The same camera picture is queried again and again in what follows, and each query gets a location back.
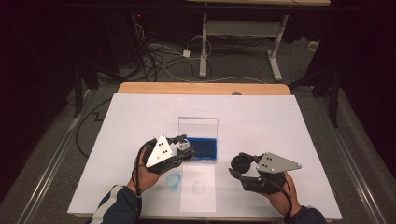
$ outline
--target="gray carpet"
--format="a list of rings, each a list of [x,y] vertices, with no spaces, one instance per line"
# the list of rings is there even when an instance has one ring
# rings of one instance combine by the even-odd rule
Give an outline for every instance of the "gray carpet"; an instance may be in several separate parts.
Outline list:
[[[284,80],[282,83],[288,84],[304,75],[304,71],[312,59],[313,53],[306,50],[307,41],[302,39],[293,44],[282,44],[277,55],[278,64]],[[272,42],[264,40],[258,47],[244,47],[235,49],[226,56],[216,56],[224,53],[227,46],[218,46],[213,49],[209,62],[212,68],[212,77],[209,80],[227,78],[220,82],[252,82],[257,81],[245,78],[228,77],[249,77],[267,83],[275,83],[272,72],[266,60],[265,51],[271,48]],[[181,52],[183,48],[167,43],[168,47]],[[166,60],[172,60],[177,56],[164,54]],[[198,74],[198,61],[190,61],[193,71]],[[129,69],[122,67],[123,74]],[[191,66],[188,63],[176,64],[167,68],[172,74],[161,71],[158,74],[158,81],[181,81],[177,78],[197,81],[191,75]],[[89,114],[94,108],[104,100],[112,96],[117,91],[119,83],[114,83],[101,78],[99,90],[90,93],[85,102],[85,114],[80,116],[79,121],[87,119],[82,123],[78,132],[78,143],[84,153],[89,154],[100,130],[102,119],[108,107],[108,102],[95,109],[96,115]],[[338,110],[339,128],[334,129],[326,117],[325,98],[314,98],[309,87],[300,87],[293,90],[299,106],[302,110],[308,131],[311,134],[313,143],[317,149],[319,158],[323,164],[327,177],[335,194],[343,219],[335,223],[387,223],[383,220],[375,221],[376,217],[382,217],[391,223],[395,216],[396,209],[396,183],[393,176],[388,172],[385,164],[379,158],[370,139],[365,134],[361,124],[357,120],[347,98],[340,92],[340,102]],[[78,151],[76,139],[71,138],[70,142],[63,142],[64,134],[70,124],[76,122],[73,119],[74,105],[73,93],[70,93],[70,104],[48,127],[41,141],[37,145],[34,153],[26,162],[19,178],[14,183],[13,188],[0,205],[0,223],[16,223],[20,218],[24,207],[29,202],[35,192],[35,188],[41,176],[46,172],[51,159],[57,153],[61,143],[66,145],[64,155],[60,157],[62,162],[56,175],[51,179],[49,188],[45,191],[45,197],[39,204],[36,211],[33,211],[32,223],[83,223],[86,218],[75,217],[66,213],[68,205],[72,199],[79,178],[84,169],[87,159]],[[375,199],[377,207],[380,209],[376,216],[368,212],[367,204],[362,202],[361,193],[349,172],[350,164],[344,159],[342,148],[346,148],[354,159],[354,165],[358,168],[359,174],[363,177],[364,183],[369,187],[369,192]],[[202,223],[191,221],[159,221],[142,220],[141,223]]]

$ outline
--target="floor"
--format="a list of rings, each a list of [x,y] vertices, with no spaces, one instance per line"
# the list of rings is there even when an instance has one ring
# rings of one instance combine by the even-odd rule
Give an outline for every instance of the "floor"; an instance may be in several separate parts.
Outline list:
[[[304,76],[314,55],[306,49],[308,43],[306,39],[282,43],[276,57],[283,76],[280,83],[289,84]],[[132,79],[276,83],[265,56],[272,44],[270,39],[214,39],[208,58],[211,77],[200,79],[194,77],[198,74],[198,60],[179,59],[184,48],[172,42],[158,42],[150,48],[156,50],[156,62],[163,61],[162,70],[157,74],[151,70],[147,77],[142,71]],[[199,57],[197,50],[191,57]],[[146,72],[150,68],[148,61]],[[128,66],[120,68],[124,76],[131,71]],[[89,155],[106,115],[108,99],[120,85],[103,74],[98,78],[100,87],[97,91],[85,91],[84,107],[78,118],[73,118],[75,99],[70,92],[69,105],[48,127],[0,205],[0,223],[84,222],[85,217],[75,217],[66,211],[87,161],[84,154]],[[326,97],[314,98],[310,87],[296,88],[292,94],[297,98],[343,215],[342,220],[334,223],[391,223],[396,218],[395,179],[375,152],[342,90],[338,129],[334,129],[327,117],[329,100]],[[203,222],[142,220],[141,223]]]

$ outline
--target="white table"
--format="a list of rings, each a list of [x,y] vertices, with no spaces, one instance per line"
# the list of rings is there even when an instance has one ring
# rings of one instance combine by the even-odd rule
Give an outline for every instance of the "white table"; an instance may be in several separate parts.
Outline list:
[[[125,185],[128,182],[141,145],[162,133],[169,137],[178,135],[179,117],[202,117],[219,119],[218,161],[208,164],[214,166],[215,170],[216,212],[180,212],[182,188],[169,189],[166,178],[178,174],[183,181],[183,166],[188,165],[183,163],[164,174],[152,189],[144,192],[142,218],[280,220],[281,215],[268,200],[256,193],[244,191],[241,183],[232,178],[228,171],[231,159],[239,152],[261,155],[266,151],[297,161],[303,166],[301,170],[290,172],[302,204],[315,206],[328,220],[342,218],[299,106],[294,96],[285,95],[287,89],[284,85],[127,85],[121,86],[119,92],[132,90],[137,93],[114,95],[68,213],[78,216],[92,214],[113,185]],[[219,94],[220,91],[229,91],[230,86],[241,93],[250,91],[255,94],[255,90],[267,88],[269,91],[278,89],[280,94],[194,94],[194,91],[205,88]],[[169,94],[159,94],[166,89]],[[174,94],[177,90],[186,91],[187,94]]]

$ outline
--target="dark background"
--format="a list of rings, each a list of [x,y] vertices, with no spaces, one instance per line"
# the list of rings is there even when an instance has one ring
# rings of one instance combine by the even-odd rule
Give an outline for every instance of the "dark background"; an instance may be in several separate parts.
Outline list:
[[[140,2],[153,4],[158,1]],[[3,105],[0,200],[7,194],[42,134],[66,106],[69,100],[66,95],[75,83],[76,64],[81,65],[84,74],[95,71],[117,73],[118,65],[130,63],[135,54],[134,33],[126,19],[130,14],[81,14],[60,9],[57,4],[50,0],[0,3]],[[308,76],[328,62],[337,59],[341,62],[341,87],[378,153],[395,175],[396,93],[393,85],[396,83],[396,32],[392,16],[395,3],[344,0],[332,1],[332,4],[369,7],[361,14],[330,18],[309,13],[292,15],[285,41],[302,36],[310,40],[321,38]],[[142,15],[148,30],[181,44],[188,43],[191,36],[198,35],[202,29],[200,14],[146,12]],[[222,15],[224,18],[230,16],[256,19],[237,14]]]

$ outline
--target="desk leg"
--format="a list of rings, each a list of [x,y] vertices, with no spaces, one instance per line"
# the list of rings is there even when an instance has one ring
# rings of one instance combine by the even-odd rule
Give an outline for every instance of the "desk leg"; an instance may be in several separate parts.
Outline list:
[[[199,65],[199,76],[206,77],[206,38],[207,38],[207,13],[204,13],[204,19],[202,21],[202,49],[201,49],[201,62]]]
[[[282,75],[280,74],[279,66],[277,65],[277,62],[276,62],[276,53],[277,53],[277,50],[279,49],[280,41],[282,40],[282,35],[283,35],[283,32],[285,31],[286,22],[288,21],[288,17],[289,17],[289,15],[283,16],[282,22],[279,24],[279,27],[277,29],[274,49],[268,50],[268,52],[267,52],[268,60],[270,61],[271,68],[272,68],[274,78],[276,81],[282,80]]]

